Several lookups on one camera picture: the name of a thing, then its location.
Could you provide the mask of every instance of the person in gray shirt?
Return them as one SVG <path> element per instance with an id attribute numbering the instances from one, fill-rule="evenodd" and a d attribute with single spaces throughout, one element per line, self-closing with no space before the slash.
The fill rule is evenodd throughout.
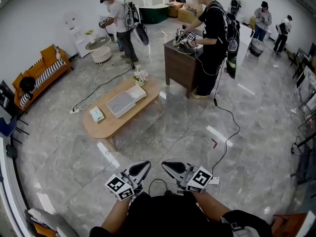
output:
<path id="1" fill-rule="evenodd" d="M 263 1 L 261 4 L 261 8 L 256 9 L 254 15 L 256 17 L 256 29 L 254 38 L 263 41 L 269 25 L 272 24 L 272 16 L 269 12 L 268 3 Z"/>

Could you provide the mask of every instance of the person in black clothing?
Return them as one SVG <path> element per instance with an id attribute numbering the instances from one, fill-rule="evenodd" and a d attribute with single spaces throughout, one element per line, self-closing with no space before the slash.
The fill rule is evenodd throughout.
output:
<path id="1" fill-rule="evenodd" d="M 203 14 L 193 21 L 184 31 L 189 31 L 203 24 L 203 39 L 197 39 L 191 46 L 203 45 L 203 54 L 198 58 L 201 62 L 198 87 L 192 93 L 192 97 L 197 99 L 208 99 L 213 90 L 219 70 L 226 56 L 225 20 L 223 7 L 216 0 L 198 0 L 199 4 L 204 4 L 206 9 Z"/>
<path id="2" fill-rule="evenodd" d="M 131 236 L 212 236 L 272 237 L 271 227 L 262 219 L 243 211 L 230 211 L 207 192 L 167 191 L 151 197 L 142 192 L 128 208 L 130 198 L 117 201 L 100 227 L 90 237 Z"/>

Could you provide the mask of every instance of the blue chair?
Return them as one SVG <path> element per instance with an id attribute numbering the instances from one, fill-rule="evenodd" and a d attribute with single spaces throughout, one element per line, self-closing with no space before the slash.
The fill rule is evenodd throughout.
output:
<path id="1" fill-rule="evenodd" d="M 14 117 L 9 124 L 7 124 L 5 122 L 4 118 L 0 118 L 0 133 L 2 133 L 7 138 L 10 137 L 15 130 L 17 130 L 19 133 L 23 132 L 23 133 L 25 133 L 27 135 L 30 135 L 29 133 L 23 131 L 22 129 L 20 129 L 18 127 L 16 127 L 16 123 L 17 123 L 17 118 L 16 117 Z"/>

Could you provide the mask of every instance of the gray shirt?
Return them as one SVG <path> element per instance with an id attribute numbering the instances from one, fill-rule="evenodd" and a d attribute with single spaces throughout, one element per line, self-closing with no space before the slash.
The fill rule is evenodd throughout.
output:
<path id="1" fill-rule="evenodd" d="M 261 29 L 267 31 L 269 25 L 272 24 L 272 16 L 269 11 L 262 11 L 262 8 L 258 8 L 255 10 L 255 17 L 256 17 L 256 25 L 259 26 Z"/>

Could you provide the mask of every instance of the wooden coffee table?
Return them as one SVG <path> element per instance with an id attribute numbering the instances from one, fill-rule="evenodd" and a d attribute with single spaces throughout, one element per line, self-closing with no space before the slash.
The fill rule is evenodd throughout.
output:
<path id="1" fill-rule="evenodd" d="M 109 110 L 109 108 L 107 107 L 106 103 L 123 90 L 128 90 L 133 86 L 135 86 L 135 80 L 133 78 L 130 78 L 122 82 L 117 87 L 112 89 L 106 96 L 104 96 L 103 98 L 95 102 L 93 105 L 91 105 L 89 109 L 85 112 L 83 117 L 83 125 L 87 130 L 88 134 L 95 139 L 105 140 L 109 144 L 109 146 L 111 146 L 115 151 L 117 151 L 117 148 L 115 146 L 115 142 L 113 141 L 112 143 L 111 139 L 113 139 L 113 136 L 121 128 L 126 126 L 128 122 L 133 119 L 133 117 L 139 114 L 153 101 L 155 101 L 158 104 L 159 110 L 162 111 L 159 100 L 160 83 L 157 80 L 150 77 L 147 83 L 143 86 L 143 89 L 146 91 L 147 96 L 138 101 L 136 103 L 136 106 L 134 106 L 127 113 L 125 113 L 122 117 L 115 118 Z M 99 123 L 94 122 L 92 116 L 89 113 L 89 111 L 96 106 L 100 108 L 100 110 L 103 112 L 105 116 L 105 118 Z"/>

